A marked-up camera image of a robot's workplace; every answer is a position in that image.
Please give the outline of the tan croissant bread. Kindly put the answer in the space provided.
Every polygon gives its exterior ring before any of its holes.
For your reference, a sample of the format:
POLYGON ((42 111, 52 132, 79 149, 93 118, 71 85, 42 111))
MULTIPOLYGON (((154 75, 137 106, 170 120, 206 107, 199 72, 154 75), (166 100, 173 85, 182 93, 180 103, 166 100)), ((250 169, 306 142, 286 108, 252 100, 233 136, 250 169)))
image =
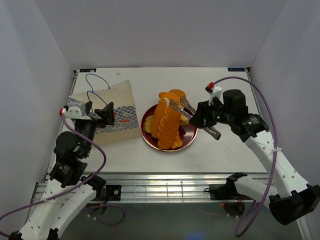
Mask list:
POLYGON ((184 116, 183 114, 180 115, 180 121, 179 121, 179 125, 180 126, 185 126, 189 124, 189 119, 184 116))

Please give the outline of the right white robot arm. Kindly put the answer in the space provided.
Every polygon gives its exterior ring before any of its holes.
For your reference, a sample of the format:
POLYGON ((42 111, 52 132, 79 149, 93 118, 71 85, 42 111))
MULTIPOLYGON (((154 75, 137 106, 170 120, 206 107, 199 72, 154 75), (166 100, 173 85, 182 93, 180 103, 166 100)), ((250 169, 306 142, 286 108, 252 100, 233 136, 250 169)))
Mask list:
POLYGON ((294 169, 275 143, 275 135, 266 122, 260 115, 249 112, 240 90, 227 90, 222 96, 223 100, 214 96, 212 100, 199 102, 189 122, 199 129, 226 124, 256 155, 275 185, 268 190, 265 205, 280 224, 288 225, 313 212, 320 202, 319 185, 309 184, 294 169))

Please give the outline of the paper bag with blue checks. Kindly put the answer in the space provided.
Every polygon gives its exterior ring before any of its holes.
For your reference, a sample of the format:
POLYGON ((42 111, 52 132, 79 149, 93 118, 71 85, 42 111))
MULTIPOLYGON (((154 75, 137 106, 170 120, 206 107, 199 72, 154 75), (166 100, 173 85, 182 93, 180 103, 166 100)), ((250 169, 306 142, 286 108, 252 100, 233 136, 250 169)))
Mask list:
POLYGON ((84 79, 89 88, 84 92, 70 95, 72 102, 92 101, 89 114, 95 120, 102 119, 98 115, 98 110, 113 103, 114 124, 97 127, 94 141, 98 145, 106 145, 139 138, 141 134, 130 81, 124 80, 109 85, 108 81, 95 73, 86 74, 84 79))

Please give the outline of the long orange bread loaf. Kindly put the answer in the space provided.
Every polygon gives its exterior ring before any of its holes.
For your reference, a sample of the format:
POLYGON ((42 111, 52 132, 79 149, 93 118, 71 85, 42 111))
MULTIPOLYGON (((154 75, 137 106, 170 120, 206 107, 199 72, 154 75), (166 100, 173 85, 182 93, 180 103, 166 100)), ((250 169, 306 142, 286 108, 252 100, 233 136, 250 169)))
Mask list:
POLYGON ((153 113, 151 135, 157 139, 157 147, 169 150, 179 132, 181 114, 166 106, 164 102, 157 104, 153 113))

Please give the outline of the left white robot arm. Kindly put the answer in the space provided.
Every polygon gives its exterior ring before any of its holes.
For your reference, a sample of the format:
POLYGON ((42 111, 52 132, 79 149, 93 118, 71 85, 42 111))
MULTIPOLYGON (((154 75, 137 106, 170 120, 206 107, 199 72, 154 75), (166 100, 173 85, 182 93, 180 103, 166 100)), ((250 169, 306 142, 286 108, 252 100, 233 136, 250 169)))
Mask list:
POLYGON ((114 103, 90 112, 92 102, 73 101, 60 109, 67 131, 59 134, 55 142, 55 164, 41 200, 32 204, 34 211, 25 225, 12 232, 10 240, 58 240, 67 226, 93 199, 106 195, 106 181, 97 172, 85 177, 92 147, 102 149, 94 143, 97 128, 115 123, 114 103))

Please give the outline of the metal serving tongs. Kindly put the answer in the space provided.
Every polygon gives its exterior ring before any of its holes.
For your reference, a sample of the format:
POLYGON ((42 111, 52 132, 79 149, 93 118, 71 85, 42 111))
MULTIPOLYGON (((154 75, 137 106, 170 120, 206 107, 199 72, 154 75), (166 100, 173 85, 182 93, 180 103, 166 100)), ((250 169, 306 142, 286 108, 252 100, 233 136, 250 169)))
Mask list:
MULTIPOLYGON (((179 103, 175 102, 173 99, 170 99, 169 106, 176 112, 181 113, 188 120, 190 120, 196 113, 196 110, 190 105, 189 101, 184 96, 180 98, 179 103)), ((211 135, 217 141, 222 136, 221 133, 217 131, 214 127, 203 127, 202 130, 211 135)))

